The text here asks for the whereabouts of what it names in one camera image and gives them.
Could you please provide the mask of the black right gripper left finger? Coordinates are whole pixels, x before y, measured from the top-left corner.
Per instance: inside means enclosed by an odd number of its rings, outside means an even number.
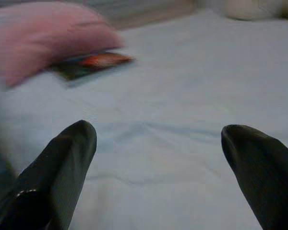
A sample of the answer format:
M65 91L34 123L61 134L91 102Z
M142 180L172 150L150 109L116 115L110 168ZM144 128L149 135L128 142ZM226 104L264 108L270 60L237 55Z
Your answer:
M96 148L85 120L54 137L0 200L0 230L67 230Z

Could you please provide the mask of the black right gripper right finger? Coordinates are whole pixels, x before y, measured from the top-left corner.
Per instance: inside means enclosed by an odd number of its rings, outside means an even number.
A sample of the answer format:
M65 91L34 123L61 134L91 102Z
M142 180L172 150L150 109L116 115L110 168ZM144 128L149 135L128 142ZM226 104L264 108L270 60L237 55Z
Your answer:
M223 127L221 145L262 229L288 230L288 148L246 125Z

